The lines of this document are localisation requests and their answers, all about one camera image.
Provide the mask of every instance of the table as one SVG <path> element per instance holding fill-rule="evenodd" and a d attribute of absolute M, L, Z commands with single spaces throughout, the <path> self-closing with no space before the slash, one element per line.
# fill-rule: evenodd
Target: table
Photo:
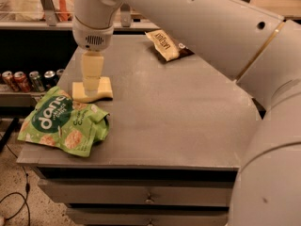
<path fill-rule="evenodd" d="M 77 49 L 59 81 L 81 80 Z M 251 98 L 198 56 L 164 62 L 144 35 L 103 51 L 110 132 L 89 158 L 26 143 L 18 163 L 86 225 L 224 225 L 244 151 L 261 118 Z"/>

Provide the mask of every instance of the red can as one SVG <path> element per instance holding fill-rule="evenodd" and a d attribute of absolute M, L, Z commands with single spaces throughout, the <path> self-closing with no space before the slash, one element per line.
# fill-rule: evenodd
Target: red can
<path fill-rule="evenodd" d="M 31 85 L 28 81 L 28 78 L 25 73 L 23 72 L 16 72 L 13 75 L 16 83 L 20 87 L 21 91 L 23 92 L 29 92 L 31 90 Z"/>
<path fill-rule="evenodd" d="M 2 73 L 2 79 L 13 91 L 17 92 L 20 90 L 17 83 L 15 82 L 12 72 Z"/>

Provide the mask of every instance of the drawer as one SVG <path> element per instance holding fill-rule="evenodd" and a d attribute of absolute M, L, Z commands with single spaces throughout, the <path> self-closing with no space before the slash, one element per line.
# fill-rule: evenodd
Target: drawer
<path fill-rule="evenodd" d="M 225 226 L 228 220 L 227 212 L 171 209 L 68 208 L 67 215 L 77 224 L 106 226 Z"/>
<path fill-rule="evenodd" d="M 54 202 L 228 207 L 233 183 L 148 180 L 39 180 Z"/>

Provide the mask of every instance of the gray countertop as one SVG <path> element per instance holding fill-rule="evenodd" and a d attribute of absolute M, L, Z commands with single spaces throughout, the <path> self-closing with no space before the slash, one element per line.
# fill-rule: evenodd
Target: gray countertop
<path fill-rule="evenodd" d="M 77 49 L 59 86 L 81 80 Z M 115 35 L 103 75 L 114 99 L 107 139 L 89 158 L 25 143 L 18 163 L 63 168 L 237 170 L 261 122 L 249 96 L 198 56 L 164 62 L 143 35 Z"/>

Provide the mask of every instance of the green chip bag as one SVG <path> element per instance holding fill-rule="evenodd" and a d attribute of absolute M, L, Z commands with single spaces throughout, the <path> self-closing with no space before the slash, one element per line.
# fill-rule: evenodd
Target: green chip bag
<path fill-rule="evenodd" d="M 92 144 L 108 134 L 107 115 L 95 104 L 75 102 L 64 90 L 53 87 L 24 120 L 18 139 L 88 157 Z"/>

